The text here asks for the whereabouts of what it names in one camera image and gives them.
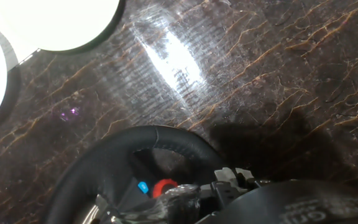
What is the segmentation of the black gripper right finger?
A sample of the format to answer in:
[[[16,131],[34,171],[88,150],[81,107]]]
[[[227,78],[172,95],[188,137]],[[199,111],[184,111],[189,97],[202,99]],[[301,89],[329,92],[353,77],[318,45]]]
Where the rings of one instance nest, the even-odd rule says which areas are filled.
[[[251,171],[245,169],[235,168],[235,175],[238,186],[243,189],[256,189],[271,183],[270,180],[256,179]]]

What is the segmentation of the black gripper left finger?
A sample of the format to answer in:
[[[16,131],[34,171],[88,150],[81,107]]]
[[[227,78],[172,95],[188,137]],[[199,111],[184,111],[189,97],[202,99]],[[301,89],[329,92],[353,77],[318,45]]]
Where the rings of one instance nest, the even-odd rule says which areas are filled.
[[[224,167],[214,171],[216,181],[200,187],[200,199],[213,207],[226,207],[241,196],[235,173]]]

